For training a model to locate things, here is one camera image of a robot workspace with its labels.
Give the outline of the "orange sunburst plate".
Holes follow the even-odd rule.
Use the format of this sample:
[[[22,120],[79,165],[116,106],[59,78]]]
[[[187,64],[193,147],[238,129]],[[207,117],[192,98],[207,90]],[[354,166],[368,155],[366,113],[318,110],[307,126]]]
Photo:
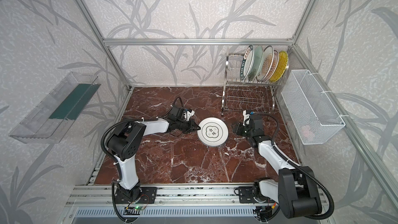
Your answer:
[[[274,50],[274,55],[273,55],[273,61],[272,61],[272,64],[271,64],[271,68],[270,68],[269,72],[266,75],[265,81],[269,81],[270,78],[273,76],[273,74],[274,74],[274,72],[275,72],[275,70],[277,68],[278,62],[279,62],[279,52]]]
[[[263,63],[256,76],[258,82],[263,82],[266,80],[268,74],[271,71],[274,62],[274,48],[273,46],[267,46],[263,51]]]

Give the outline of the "green rimmed Chinese text plate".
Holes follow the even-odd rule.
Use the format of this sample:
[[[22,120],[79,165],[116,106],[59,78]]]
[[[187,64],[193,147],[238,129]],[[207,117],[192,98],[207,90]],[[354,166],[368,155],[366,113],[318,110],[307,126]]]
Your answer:
[[[240,80],[241,81],[244,81],[247,78],[247,76],[249,75],[249,72],[251,71],[251,68],[252,68],[253,57],[254,57],[254,46],[249,45],[243,55],[243,59],[242,59],[241,66],[240,66]]]

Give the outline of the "mint green flower plate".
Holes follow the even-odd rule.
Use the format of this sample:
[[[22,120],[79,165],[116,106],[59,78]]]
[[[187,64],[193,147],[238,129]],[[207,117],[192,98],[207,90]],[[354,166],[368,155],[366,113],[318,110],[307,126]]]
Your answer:
[[[263,58],[263,47],[262,46],[257,46],[254,50],[254,62],[252,69],[250,70],[250,73],[248,75],[248,81],[252,82],[256,78],[259,70],[261,69],[261,66],[263,64],[262,61]]]

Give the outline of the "yellow grid plate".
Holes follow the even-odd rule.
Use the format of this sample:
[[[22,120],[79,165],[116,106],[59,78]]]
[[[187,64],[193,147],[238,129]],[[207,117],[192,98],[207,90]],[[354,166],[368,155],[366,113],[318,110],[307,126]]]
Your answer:
[[[280,51],[279,61],[273,75],[269,79],[270,82],[275,83],[279,79],[281,79],[286,70],[287,65],[288,65],[288,54],[286,51]]]

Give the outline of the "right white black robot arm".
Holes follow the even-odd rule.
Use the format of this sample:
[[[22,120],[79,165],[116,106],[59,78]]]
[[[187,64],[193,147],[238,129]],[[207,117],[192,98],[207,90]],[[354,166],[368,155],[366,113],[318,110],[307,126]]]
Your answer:
[[[278,181],[260,179],[254,186],[255,198],[274,200],[285,217],[322,217],[319,184],[309,167],[302,167],[277,146],[279,121],[273,115],[243,112],[244,120],[234,127],[238,136],[245,137],[251,146],[266,159],[278,174]]]

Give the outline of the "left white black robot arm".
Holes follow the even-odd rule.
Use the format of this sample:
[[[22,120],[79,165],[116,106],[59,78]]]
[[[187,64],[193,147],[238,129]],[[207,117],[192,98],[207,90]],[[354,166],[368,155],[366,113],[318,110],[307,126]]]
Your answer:
[[[141,196],[141,184],[136,173],[135,155],[143,137],[157,133],[171,133],[179,130],[191,133],[201,128],[192,119],[195,111],[173,106],[162,117],[154,119],[126,119],[109,127],[101,137],[102,151],[117,167],[119,179],[116,182],[119,194],[128,201],[136,201]]]

